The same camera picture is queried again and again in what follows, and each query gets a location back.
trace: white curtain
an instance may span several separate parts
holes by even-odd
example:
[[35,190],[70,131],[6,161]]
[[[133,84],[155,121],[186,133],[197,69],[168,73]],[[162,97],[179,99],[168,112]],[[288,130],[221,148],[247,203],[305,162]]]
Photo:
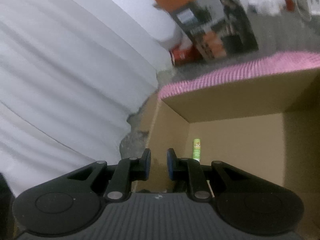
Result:
[[0,0],[0,172],[14,194],[116,164],[169,59],[111,0]]

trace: green glue stick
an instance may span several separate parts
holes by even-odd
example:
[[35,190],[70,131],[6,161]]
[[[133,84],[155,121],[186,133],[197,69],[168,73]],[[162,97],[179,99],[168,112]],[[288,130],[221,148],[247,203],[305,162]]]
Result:
[[193,140],[193,156],[192,158],[200,162],[200,150],[201,150],[201,144],[200,139],[194,139]]

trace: striped cloth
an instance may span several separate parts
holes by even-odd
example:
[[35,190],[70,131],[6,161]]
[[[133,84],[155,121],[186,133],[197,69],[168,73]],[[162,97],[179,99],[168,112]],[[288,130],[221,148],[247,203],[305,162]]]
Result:
[[319,68],[320,54],[311,52],[278,52],[271,57],[217,69],[191,81],[181,81],[164,86],[158,99],[261,76]]

